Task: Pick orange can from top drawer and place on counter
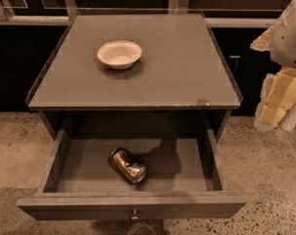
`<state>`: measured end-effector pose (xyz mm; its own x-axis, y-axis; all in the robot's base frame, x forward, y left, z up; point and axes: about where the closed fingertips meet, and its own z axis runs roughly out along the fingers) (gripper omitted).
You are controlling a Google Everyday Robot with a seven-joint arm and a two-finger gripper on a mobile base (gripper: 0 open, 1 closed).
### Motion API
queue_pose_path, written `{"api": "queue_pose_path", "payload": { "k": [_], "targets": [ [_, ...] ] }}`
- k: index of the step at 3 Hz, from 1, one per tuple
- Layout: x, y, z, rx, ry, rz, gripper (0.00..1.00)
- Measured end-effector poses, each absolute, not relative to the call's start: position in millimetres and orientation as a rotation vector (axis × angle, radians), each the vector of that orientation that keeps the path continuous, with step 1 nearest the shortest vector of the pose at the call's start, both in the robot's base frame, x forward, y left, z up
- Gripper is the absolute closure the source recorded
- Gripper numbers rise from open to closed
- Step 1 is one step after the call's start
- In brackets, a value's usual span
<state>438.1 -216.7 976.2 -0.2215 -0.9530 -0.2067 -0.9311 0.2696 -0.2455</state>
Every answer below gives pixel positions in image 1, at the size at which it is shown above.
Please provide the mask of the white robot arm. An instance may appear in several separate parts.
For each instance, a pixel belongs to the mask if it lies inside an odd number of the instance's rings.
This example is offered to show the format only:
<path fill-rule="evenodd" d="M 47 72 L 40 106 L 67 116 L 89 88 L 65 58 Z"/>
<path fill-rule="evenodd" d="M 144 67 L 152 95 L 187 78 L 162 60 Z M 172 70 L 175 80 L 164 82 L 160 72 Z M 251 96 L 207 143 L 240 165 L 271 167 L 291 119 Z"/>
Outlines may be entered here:
<path fill-rule="evenodd" d="M 271 60 L 281 66 L 279 72 L 268 73 L 263 81 L 254 126 L 263 132 L 279 125 L 290 131 L 296 126 L 296 0 L 250 48 L 269 51 Z"/>

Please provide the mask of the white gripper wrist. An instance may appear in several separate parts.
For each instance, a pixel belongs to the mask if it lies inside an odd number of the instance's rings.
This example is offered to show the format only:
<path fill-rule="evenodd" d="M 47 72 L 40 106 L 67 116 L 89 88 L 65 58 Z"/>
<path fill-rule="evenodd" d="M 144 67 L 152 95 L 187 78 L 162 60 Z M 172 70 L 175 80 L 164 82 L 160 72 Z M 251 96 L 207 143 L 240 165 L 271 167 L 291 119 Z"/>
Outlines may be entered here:
<path fill-rule="evenodd" d="M 259 52 L 271 48 L 271 59 L 282 65 L 276 74 L 267 74 L 255 112 L 254 126 L 267 132 L 280 126 L 296 103 L 296 0 L 291 1 L 274 26 L 258 36 L 250 48 Z"/>

